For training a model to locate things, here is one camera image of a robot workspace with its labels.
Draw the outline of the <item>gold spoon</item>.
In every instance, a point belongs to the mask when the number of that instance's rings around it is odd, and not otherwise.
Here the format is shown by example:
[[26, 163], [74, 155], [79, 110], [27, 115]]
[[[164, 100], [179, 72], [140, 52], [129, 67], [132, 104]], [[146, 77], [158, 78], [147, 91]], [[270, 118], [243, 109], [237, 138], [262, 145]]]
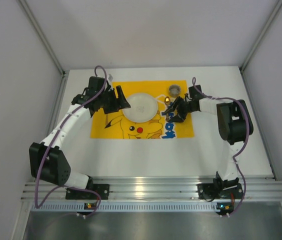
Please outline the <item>gold spoon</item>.
[[170, 103], [171, 103], [171, 99], [168, 96], [166, 96], [164, 98], [164, 104], [165, 104], [166, 108], [169, 107]]

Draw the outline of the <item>speckled small cup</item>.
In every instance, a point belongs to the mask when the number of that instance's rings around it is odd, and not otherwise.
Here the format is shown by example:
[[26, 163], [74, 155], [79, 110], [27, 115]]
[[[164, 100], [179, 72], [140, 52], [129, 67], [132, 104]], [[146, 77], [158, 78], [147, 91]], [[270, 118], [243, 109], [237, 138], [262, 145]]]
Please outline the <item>speckled small cup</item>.
[[178, 84], [172, 84], [168, 88], [168, 94], [172, 98], [177, 98], [181, 93], [181, 87]]

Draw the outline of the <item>yellow Pikachu placemat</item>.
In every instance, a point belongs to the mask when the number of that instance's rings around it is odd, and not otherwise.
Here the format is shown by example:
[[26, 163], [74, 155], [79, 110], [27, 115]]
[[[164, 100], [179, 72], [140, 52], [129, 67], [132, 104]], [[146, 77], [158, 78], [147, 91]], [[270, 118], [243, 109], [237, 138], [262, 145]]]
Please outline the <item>yellow Pikachu placemat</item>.
[[185, 80], [126, 81], [114, 82], [121, 86], [130, 108], [105, 114], [96, 112], [92, 119], [92, 139], [174, 139], [195, 136], [192, 117], [188, 115], [182, 123], [169, 123], [168, 117], [176, 115], [164, 111], [174, 101], [169, 88], [180, 87], [185, 94], [188, 86]]

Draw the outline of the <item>white ceramic plate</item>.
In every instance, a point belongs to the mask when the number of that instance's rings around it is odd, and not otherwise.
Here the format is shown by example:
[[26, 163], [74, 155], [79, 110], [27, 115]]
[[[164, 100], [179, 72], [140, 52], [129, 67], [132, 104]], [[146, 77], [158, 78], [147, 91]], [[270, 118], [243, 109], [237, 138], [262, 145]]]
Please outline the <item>white ceramic plate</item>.
[[147, 93], [134, 93], [127, 98], [131, 108], [123, 109], [123, 115], [131, 122], [145, 123], [152, 120], [158, 111], [157, 100]]

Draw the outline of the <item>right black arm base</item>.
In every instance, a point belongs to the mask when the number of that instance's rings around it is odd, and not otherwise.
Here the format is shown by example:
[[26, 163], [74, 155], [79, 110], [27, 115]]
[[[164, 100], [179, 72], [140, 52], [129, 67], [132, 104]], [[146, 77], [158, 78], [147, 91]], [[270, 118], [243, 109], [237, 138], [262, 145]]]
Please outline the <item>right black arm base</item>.
[[199, 199], [206, 201], [230, 200], [232, 197], [236, 200], [243, 197], [243, 189], [240, 183], [224, 189], [215, 186], [213, 183], [200, 183], [197, 185], [197, 190]]

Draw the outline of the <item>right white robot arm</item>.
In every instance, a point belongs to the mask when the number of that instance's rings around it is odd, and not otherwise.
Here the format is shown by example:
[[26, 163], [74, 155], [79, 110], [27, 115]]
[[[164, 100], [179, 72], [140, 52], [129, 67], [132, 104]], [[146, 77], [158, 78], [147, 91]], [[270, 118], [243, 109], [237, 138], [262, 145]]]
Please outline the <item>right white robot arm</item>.
[[178, 96], [162, 113], [168, 123], [183, 123], [190, 113], [201, 112], [216, 116], [218, 133], [224, 148], [218, 170], [210, 188], [204, 187], [202, 195], [223, 197], [240, 186], [239, 161], [237, 157], [247, 147], [254, 126], [246, 105], [242, 99], [231, 97], [213, 97], [202, 92], [200, 85], [188, 88], [184, 97]]

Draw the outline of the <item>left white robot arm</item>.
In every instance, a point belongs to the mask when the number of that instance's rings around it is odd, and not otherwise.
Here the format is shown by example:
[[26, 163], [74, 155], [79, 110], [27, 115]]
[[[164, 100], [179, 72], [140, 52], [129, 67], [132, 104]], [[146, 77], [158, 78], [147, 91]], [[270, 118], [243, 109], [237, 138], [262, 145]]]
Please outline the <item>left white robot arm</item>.
[[99, 109], [109, 114], [130, 107], [121, 86], [112, 87], [105, 78], [90, 77], [88, 86], [73, 98], [60, 123], [40, 143], [29, 147], [31, 175], [56, 186], [87, 189], [91, 177], [74, 171], [64, 150]]

